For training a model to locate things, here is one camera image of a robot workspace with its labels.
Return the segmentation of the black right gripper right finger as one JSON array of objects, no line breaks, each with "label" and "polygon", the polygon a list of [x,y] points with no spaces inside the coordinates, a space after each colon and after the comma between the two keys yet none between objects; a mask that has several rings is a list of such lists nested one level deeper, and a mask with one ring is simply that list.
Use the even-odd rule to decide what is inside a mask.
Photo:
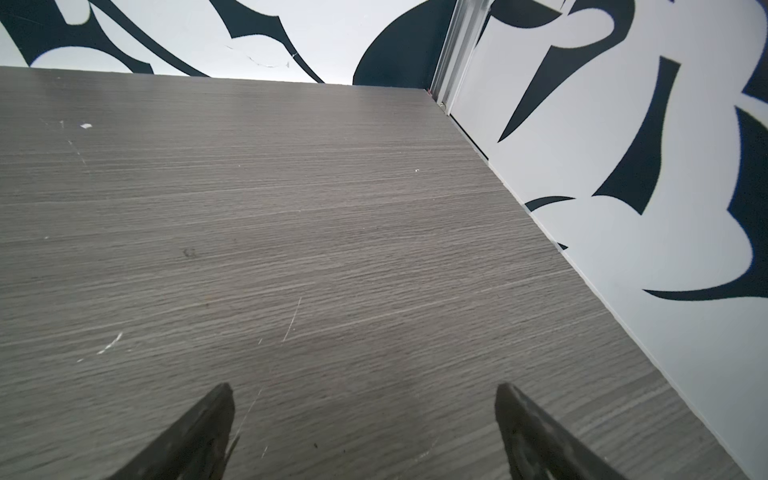
[{"label": "black right gripper right finger", "polygon": [[513,479],[624,477],[515,385],[497,386],[494,409]]}]

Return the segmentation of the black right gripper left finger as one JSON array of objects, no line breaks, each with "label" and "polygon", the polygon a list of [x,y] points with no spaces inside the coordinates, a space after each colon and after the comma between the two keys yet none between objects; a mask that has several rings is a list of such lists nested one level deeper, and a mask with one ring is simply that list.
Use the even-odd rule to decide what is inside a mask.
[{"label": "black right gripper left finger", "polygon": [[237,444],[234,414],[232,387],[220,383],[110,477],[221,479]]}]

